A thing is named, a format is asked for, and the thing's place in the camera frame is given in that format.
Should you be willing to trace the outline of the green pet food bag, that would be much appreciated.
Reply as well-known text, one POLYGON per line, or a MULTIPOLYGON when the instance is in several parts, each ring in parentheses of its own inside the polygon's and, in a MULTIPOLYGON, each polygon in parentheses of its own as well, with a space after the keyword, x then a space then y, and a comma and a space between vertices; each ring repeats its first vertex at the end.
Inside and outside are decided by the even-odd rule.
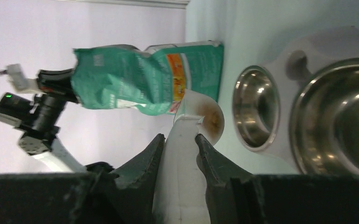
POLYGON ((128 44, 75 49, 72 89, 84 108, 134 108, 149 116, 174 114, 186 90, 218 100, 224 45, 219 41, 128 44))

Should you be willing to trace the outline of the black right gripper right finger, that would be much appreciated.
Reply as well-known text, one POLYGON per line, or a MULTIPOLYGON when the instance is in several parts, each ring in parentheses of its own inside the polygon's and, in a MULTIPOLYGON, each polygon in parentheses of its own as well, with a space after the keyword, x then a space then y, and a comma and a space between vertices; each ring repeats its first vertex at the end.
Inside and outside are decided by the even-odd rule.
POLYGON ((195 141, 213 224, 359 224, 359 177, 253 175, 203 135, 195 141))

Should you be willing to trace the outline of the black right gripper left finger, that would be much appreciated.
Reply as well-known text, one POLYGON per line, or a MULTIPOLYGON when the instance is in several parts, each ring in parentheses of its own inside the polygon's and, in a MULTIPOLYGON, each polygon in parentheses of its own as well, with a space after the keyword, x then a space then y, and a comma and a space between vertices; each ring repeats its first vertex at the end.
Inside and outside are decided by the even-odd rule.
POLYGON ((119 168, 0 175, 0 224, 150 224, 165 137, 119 168))

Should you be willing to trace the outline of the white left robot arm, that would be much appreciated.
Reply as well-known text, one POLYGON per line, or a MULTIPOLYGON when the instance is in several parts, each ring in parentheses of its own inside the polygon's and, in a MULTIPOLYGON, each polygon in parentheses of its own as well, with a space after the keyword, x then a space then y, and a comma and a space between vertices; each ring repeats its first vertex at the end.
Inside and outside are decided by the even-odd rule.
POLYGON ((79 103, 70 82, 73 69, 40 70, 30 79, 19 64, 11 64, 3 74, 9 75, 16 93, 7 92, 1 98, 0 122, 23 132, 19 148, 54 172, 86 172, 57 137, 56 123, 66 104, 79 103))

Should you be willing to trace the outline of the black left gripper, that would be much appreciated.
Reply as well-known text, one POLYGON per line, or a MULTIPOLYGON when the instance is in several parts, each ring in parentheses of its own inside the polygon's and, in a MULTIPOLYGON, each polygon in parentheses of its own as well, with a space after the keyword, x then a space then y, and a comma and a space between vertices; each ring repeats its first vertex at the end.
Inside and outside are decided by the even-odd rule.
POLYGON ((51 96, 78 104, 78 98, 71 86, 74 69, 39 70, 36 83, 38 88, 51 96))

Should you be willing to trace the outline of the clear plastic scoop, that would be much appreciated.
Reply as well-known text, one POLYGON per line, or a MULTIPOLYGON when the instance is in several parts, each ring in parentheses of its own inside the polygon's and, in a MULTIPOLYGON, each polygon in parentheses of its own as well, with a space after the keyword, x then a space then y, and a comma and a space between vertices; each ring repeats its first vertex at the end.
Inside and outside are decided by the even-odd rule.
POLYGON ((203 135, 211 145, 222 136, 225 118, 218 103, 204 94, 185 90, 166 139, 153 201, 155 224, 209 224, 206 179, 197 164, 195 141, 203 135))

